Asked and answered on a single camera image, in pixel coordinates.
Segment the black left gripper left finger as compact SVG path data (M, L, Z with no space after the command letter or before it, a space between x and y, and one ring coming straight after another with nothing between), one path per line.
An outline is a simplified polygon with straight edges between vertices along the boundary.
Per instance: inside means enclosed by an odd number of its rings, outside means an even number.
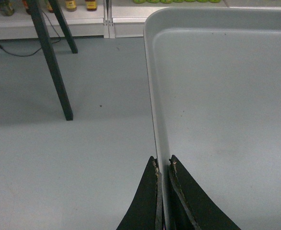
M118 230L162 230L164 210L162 175L157 159L151 156L146 164L135 196Z

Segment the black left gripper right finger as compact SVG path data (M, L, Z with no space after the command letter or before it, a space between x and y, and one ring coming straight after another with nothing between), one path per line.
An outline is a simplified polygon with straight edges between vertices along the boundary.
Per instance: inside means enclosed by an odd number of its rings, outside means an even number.
M240 229L209 198L175 155L169 161L171 211L177 230Z

